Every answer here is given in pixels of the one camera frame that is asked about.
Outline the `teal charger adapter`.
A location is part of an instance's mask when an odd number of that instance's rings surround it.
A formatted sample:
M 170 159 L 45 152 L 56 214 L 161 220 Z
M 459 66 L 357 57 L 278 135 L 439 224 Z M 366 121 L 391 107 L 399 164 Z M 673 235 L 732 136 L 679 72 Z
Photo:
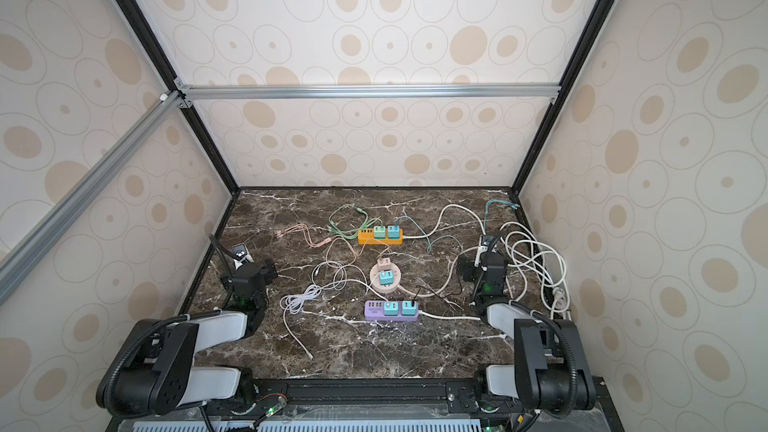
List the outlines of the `teal charger adapter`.
M 401 229 L 399 226 L 391 225 L 387 227 L 387 238 L 399 240 L 401 238 Z

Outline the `round beige power socket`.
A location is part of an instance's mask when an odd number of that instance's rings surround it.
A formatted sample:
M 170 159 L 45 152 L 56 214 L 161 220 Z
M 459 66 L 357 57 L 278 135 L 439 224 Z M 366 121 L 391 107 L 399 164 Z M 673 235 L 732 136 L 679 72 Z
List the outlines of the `round beige power socket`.
M 402 272 L 389 258 L 381 258 L 369 272 L 371 287 L 380 294 L 390 294 L 397 290 Z

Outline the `purple power strip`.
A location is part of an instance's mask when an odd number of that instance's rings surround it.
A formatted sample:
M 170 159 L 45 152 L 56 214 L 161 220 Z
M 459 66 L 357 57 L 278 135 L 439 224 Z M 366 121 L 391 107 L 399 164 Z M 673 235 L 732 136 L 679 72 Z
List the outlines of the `purple power strip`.
M 367 321 L 417 322 L 419 308 L 414 301 L 370 300 L 365 302 L 364 315 Z

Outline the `light green charger adapter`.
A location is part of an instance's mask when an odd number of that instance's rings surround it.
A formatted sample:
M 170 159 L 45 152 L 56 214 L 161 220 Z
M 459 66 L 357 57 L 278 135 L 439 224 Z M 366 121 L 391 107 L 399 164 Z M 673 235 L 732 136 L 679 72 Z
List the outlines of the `light green charger adapter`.
M 373 238 L 377 240 L 382 240 L 387 238 L 387 228 L 385 226 L 374 226 L 373 227 Z

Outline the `orange power strip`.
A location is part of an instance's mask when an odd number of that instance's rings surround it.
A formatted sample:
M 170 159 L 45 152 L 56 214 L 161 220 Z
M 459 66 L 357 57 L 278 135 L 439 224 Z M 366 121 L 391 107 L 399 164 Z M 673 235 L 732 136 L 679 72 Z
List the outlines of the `orange power strip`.
M 404 235 L 399 226 L 373 226 L 361 229 L 357 234 L 360 245 L 401 245 Z

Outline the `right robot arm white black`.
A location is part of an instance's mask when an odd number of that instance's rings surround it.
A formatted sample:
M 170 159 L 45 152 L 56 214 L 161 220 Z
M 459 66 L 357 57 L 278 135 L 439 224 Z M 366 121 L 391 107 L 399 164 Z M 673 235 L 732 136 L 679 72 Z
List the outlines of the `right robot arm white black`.
M 507 265 L 501 254 L 490 250 L 477 259 L 457 260 L 458 275 L 473 284 L 470 309 L 474 316 L 513 341 L 510 365 L 486 367 L 487 391 L 516 400 L 525 411 L 546 412 L 559 419 L 593 408 L 596 388 L 576 325 L 505 295 Z

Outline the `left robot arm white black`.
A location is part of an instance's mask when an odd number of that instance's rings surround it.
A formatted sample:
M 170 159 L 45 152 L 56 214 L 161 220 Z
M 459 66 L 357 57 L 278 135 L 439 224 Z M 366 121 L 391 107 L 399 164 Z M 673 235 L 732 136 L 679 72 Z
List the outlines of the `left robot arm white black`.
M 266 317 L 275 262 L 255 262 L 247 248 L 232 250 L 210 236 L 224 262 L 222 304 L 211 311 L 137 322 L 95 392 L 97 405 L 117 419 L 166 415 L 223 401 L 240 414 L 257 402 L 252 374 L 229 366 L 197 366 L 197 353 L 252 336 Z

